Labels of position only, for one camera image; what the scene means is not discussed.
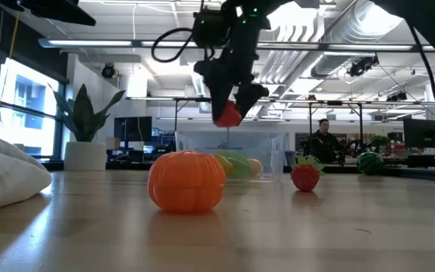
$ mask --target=toy strawberry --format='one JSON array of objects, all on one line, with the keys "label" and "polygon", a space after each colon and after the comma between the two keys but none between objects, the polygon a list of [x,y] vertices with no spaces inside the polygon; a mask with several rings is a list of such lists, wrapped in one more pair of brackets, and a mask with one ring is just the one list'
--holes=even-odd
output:
[{"label": "toy strawberry", "polygon": [[292,165],[293,184],[301,191],[311,192],[318,184],[320,176],[325,174],[322,171],[324,167],[312,156],[309,156],[307,159],[299,156],[298,164]]}]

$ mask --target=man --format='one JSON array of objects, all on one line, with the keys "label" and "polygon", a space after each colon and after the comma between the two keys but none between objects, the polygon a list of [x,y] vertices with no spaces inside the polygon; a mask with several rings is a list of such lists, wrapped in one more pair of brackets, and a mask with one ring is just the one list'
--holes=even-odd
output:
[{"label": "man", "polygon": [[312,135],[311,154],[321,163],[330,163],[336,160],[335,151],[344,150],[337,138],[329,134],[330,123],[327,119],[319,120],[319,130]]}]

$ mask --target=clear plastic bin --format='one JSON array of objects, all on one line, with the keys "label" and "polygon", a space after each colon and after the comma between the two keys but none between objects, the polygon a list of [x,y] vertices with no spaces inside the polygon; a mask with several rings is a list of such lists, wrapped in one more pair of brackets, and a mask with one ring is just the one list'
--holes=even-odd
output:
[{"label": "clear plastic bin", "polygon": [[177,151],[194,150],[208,154],[233,150],[263,165],[261,177],[279,180],[285,164],[286,133],[230,131],[178,131]]}]

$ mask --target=black shirt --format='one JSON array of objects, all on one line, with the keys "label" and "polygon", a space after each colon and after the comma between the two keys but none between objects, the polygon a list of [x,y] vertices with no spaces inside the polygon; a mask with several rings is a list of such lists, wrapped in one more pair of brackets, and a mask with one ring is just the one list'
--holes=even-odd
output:
[{"label": "black shirt", "polygon": [[332,134],[322,134],[319,130],[312,134],[311,154],[320,162],[334,162],[335,151],[343,149],[344,146]]}]

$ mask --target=table surface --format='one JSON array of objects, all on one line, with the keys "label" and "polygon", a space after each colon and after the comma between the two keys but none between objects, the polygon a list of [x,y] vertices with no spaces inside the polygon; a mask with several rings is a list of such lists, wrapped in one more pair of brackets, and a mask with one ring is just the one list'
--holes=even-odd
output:
[{"label": "table surface", "polygon": [[147,172],[52,175],[0,208],[0,271],[435,271],[432,181],[228,181],[213,212],[170,215]]}]

